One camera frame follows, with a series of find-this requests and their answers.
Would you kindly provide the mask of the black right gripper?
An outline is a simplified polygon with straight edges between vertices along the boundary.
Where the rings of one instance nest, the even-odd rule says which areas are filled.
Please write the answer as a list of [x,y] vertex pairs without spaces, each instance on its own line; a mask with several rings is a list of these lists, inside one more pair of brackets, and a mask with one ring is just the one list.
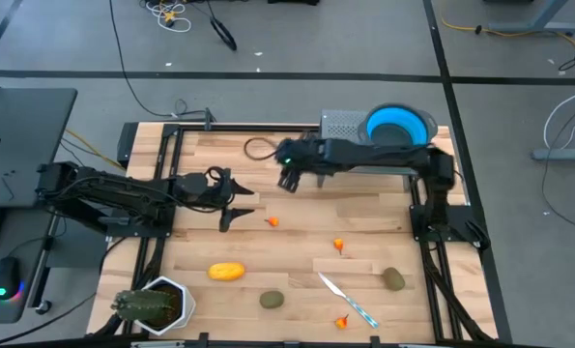
[[321,139],[283,139],[277,147],[277,163],[281,165],[278,186],[295,193],[301,172],[322,174],[322,146]]

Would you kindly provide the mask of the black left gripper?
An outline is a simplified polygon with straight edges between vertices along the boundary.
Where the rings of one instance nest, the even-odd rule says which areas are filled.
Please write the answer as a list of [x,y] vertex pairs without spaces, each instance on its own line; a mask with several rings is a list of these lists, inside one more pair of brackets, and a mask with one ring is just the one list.
[[253,195],[231,179],[231,169],[211,166],[205,172],[193,172],[177,176],[173,182],[173,201],[181,207],[197,213],[221,212],[218,230],[225,233],[231,222],[251,214],[253,209],[228,209],[233,194]]

